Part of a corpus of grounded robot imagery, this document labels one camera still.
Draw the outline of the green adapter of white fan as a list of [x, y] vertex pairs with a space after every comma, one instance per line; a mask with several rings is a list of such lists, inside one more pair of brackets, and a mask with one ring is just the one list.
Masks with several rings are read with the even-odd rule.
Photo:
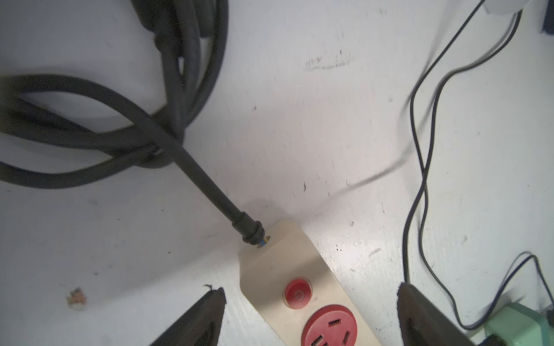
[[486, 322], [485, 332], [481, 345], [553, 345], [553, 310], [537, 312], [511, 303]]

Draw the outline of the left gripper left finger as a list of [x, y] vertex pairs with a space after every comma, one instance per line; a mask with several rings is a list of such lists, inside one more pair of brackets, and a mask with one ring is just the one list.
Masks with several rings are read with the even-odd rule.
[[218, 345], [226, 295], [223, 288], [211, 288], [151, 346]]

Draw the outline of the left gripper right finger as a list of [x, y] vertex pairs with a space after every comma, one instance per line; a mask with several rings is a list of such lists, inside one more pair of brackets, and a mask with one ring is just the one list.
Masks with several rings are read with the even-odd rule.
[[405, 346], [473, 345], [415, 286], [401, 283], [397, 301]]

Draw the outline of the beige red power strip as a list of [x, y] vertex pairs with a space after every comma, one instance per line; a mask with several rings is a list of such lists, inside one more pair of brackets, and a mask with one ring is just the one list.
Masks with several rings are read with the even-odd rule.
[[287, 345], [378, 345], [301, 226], [275, 223], [239, 257], [245, 298]]

